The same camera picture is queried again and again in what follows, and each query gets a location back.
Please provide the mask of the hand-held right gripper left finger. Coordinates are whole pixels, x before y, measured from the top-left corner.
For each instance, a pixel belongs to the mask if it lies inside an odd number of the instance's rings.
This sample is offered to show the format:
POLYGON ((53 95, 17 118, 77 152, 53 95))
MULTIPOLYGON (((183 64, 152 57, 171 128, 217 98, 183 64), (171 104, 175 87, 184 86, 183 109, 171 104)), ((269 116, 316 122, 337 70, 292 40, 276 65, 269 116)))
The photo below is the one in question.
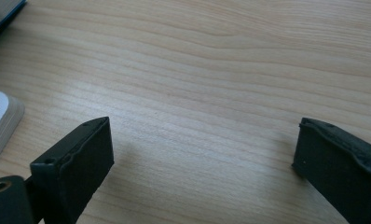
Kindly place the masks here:
POLYGON ((82 123, 31 164, 46 224, 76 224, 114 164, 110 119, 82 123))

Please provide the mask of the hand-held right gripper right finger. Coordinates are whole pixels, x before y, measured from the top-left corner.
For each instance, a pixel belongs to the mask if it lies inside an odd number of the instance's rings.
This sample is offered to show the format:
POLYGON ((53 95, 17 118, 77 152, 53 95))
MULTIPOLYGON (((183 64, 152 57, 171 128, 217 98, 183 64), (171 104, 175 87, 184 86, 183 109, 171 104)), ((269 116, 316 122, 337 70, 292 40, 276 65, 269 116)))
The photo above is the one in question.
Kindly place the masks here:
POLYGON ((371 224, 371 144, 316 119, 299 128, 294 170, 350 224, 371 224))

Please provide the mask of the blue book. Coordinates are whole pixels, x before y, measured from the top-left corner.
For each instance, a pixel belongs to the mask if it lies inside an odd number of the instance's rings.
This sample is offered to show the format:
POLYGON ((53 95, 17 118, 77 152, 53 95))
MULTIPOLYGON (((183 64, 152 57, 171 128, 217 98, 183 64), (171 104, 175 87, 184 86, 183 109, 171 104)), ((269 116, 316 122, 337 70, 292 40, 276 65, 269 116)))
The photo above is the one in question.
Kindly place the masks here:
POLYGON ((27 0, 0 0, 0 34, 11 24, 27 0))

